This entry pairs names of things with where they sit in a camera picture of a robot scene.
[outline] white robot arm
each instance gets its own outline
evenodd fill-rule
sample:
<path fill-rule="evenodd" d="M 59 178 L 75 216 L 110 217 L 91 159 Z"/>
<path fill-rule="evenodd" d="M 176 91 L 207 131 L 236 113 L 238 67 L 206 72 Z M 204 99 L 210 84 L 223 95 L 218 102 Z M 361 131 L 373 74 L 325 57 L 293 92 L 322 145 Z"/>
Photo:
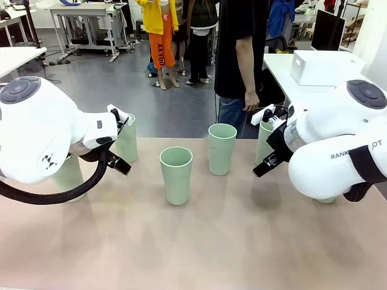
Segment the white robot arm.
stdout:
<path fill-rule="evenodd" d="M 329 100 L 334 103 L 318 108 L 290 106 L 287 122 L 271 106 L 257 113 L 252 123 L 266 118 L 276 128 L 267 140 L 275 151 L 254 173 L 261 177 L 286 161 L 302 194 L 359 201 L 370 186 L 387 180 L 387 99 L 375 85 L 353 80 Z"/>
<path fill-rule="evenodd" d="M 109 108 L 105 113 L 84 113 L 64 92 L 42 78 L 20 77 L 10 82 L 0 91 L 0 175 L 25 184 L 39 183 L 55 174 L 69 154 L 99 161 L 99 179 L 106 166 L 128 174 L 130 165 L 109 148 L 123 124 L 130 125 L 132 120 L 113 105 Z M 64 201 L 67 196 L 51 198 L 51 203 Z"/>

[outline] green cup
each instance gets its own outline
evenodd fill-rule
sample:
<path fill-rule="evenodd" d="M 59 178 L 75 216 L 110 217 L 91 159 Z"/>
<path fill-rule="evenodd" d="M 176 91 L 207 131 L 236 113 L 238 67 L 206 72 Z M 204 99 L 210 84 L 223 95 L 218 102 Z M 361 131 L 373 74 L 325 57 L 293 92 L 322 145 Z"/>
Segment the green cup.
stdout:
<path fill-rule="evenodd" d="M 334 202 L 336 198 L 326 198 L 326 199 L 316 199 L 317 201 L 321 202 L 322 204 L 330 204 Z"/>
<path fill-rule="evenodd" d="M 135 117 L 132 117 L 133 124 L 125 125 L 122 129 L 117 141 L 115 141 L 115 148 L 117 155 L 123 158 L 127 163 L 134 162 L 137 159 L 137 130 L 135 126 Z"/>
<path fill-rule="evenodd" d="M 51 179 L 56 184 L 60 192 L 67 192 L 80 186 L 83 183 L 82 171 L 80 170 L 79 160 L 77 156 L 68 158 L 62 167 L 53 175 Z M 79 196 L 70 200 L 70 202 L 78 201 L 86 195 Z"/>
<path fill-rule="evenodd" d="M 187 202 L 192 169 L 192 153 L 183 147 L 170 147 L 160 154 L 167 201 L 173 205 Z"/>
<path fill-rule="evenodd" d="M 259 125 L 258 142 L 256 145 L 255 164 L 259 165 L 263 160 L 273 153 L 273 148 L 267 144 L 267 138 L 273 133 L 273 125 L 261 122 Z"/>
<path fill-rule="evenodd" d="M 230 169 L 236 129 L 228 124 L 215 124 L 208 129 L 210 140 L 210 172 L 226 175 Z"/>

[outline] black t-shirt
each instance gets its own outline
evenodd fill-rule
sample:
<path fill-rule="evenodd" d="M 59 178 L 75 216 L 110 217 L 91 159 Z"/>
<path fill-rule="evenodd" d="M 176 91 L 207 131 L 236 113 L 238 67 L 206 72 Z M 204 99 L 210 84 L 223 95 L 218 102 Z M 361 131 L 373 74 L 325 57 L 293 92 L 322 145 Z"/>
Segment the black t-shirt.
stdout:
<path fill-rule="evenodd" d="M 257 92 L 265 47 L 269 0 L 221 0 L 216 50 L 215 92 L 220 97 L 244 98 L 246 88 L 236 57 L 236 41 L 253 37 Z"/>

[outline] dark jacket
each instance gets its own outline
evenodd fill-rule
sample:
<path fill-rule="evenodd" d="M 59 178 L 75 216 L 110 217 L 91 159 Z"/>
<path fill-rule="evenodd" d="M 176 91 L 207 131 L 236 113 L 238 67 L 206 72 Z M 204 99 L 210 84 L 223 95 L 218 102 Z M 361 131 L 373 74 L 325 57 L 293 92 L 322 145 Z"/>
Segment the dark jacket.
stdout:
<path fill-rule="evenodd" d="M 215 4 L 219 0 L 196 0 L 192 9 L 191 27 L 203 28 L 211 27 L 218 23 L 218 13 Z"/>

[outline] orange shorts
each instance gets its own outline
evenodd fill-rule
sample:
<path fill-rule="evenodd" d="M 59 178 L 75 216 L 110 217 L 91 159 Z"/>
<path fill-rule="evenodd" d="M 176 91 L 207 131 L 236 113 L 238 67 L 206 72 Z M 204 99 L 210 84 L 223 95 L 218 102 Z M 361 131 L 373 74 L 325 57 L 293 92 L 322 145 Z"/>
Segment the orange shorts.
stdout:
<path fill-rule="evenodd" d="M 175 56 L 172 53 L 172 16 L 164 14 L 163 16 L 164 35 L 150 33 L 149 42 L 151 43 L 151 54 L 156 69 L 162 69 L 164 66 L 172 67 L 175 65 Z"/>

